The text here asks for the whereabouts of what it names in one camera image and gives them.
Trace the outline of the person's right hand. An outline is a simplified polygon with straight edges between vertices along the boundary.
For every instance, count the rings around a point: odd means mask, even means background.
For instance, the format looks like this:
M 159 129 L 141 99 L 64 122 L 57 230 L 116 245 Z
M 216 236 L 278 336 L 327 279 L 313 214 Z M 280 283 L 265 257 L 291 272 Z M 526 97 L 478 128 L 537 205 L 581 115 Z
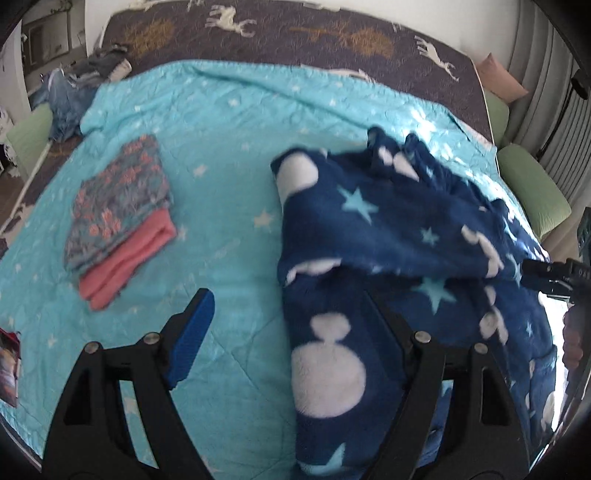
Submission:
M 563 317 L 563 364 L 569 372 L 576 371 L 586 354 L 582 331 L 583 308 L 572 305 Z

